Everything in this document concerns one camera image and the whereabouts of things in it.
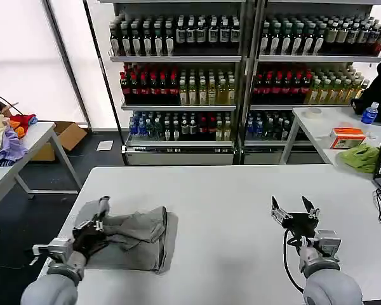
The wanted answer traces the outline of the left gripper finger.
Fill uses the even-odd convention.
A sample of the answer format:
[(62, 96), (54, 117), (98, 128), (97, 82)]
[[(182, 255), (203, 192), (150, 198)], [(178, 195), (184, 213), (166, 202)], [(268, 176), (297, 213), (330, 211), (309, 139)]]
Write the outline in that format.
[(102, 196), (98, 201), (98, 211), (95, 214), (95, 232), (103, 233), (103, 219), (109, 213), (109, 196)]
[(99, 203), (86, 203), (78, 212), (73, 231), (82, 231), (85, 228), (94, 228), (95, 231), (103, 231), (103, 224), (100, 220), (102, 207)]

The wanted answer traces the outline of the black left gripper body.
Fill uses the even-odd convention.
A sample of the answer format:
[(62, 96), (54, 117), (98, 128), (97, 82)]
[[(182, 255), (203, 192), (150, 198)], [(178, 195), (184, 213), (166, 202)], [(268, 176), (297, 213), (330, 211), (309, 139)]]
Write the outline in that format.
[(82, 231), (73, 231), (73, 251), (79, 252), (89, 260), (90, 257), (101, 249), (107, 247), (109, 242), (105, 232), (96, 233), (94, 228), (85, 228)]

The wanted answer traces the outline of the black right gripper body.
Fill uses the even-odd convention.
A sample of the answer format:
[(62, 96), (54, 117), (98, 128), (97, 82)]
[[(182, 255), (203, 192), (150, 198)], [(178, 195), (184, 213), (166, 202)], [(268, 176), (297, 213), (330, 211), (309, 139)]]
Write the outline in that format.
[(281, 225), (293, 233), (294, 236), (306, 238), (315, 237), (315, 229), (318, 225), (318, 213), (287, 213), (283, 212)]

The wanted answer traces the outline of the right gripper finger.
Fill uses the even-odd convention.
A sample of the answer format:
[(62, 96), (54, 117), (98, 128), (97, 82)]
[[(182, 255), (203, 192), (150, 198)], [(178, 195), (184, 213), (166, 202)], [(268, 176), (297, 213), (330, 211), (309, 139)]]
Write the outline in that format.
[(273, 196), (271, 198), (271, 216), (274, 218), (274, 220), (278, 223), (284, 223), (291, 220), (293, 217), (288, 212), (286, 212), (284, 209), (282, 209), (276, 198)]
[(308, 200), (305, 196), (302, 196), (302, 201), (307, 211), (307, 218), (311, 220), (318, 220), (320, 209), (316, 208), (313, 205), (313, 203), (310, 200)]

